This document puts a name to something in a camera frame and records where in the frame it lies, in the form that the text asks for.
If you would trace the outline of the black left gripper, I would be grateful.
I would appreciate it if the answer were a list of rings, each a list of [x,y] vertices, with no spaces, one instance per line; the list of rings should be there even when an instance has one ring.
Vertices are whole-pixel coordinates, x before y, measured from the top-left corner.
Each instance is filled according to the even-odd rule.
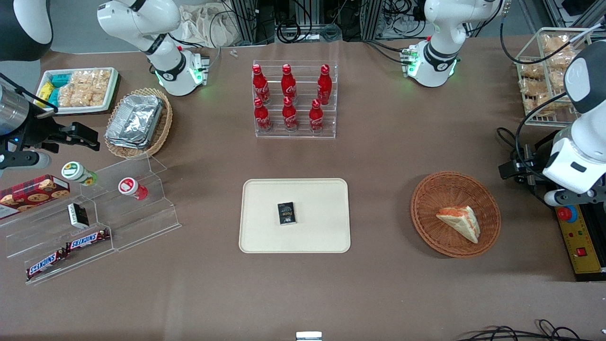
[[[521,178],[521,184],[529,188],[549,188],[553,182],[546,178],[541,168],[535,164],[535,154],[522,154],[524,163],[528,168],[517,161],[508,161],[498,166],[499,176],[502,180]]]

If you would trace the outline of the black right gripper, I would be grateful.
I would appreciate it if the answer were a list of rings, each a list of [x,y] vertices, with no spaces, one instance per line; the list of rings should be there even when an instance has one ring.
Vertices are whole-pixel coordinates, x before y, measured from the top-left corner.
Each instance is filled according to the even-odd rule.
[[[27,119],[18,134],[18,151],[35,148],[58,153],[59,144],[82,145],[95,152],[100,150],[98,142],[84,140],[98,139],[96,130],[79,122],[63,126],[56,123],[53,117],[37,118],[37,115],[43,112],[39,106],[29,106]]]

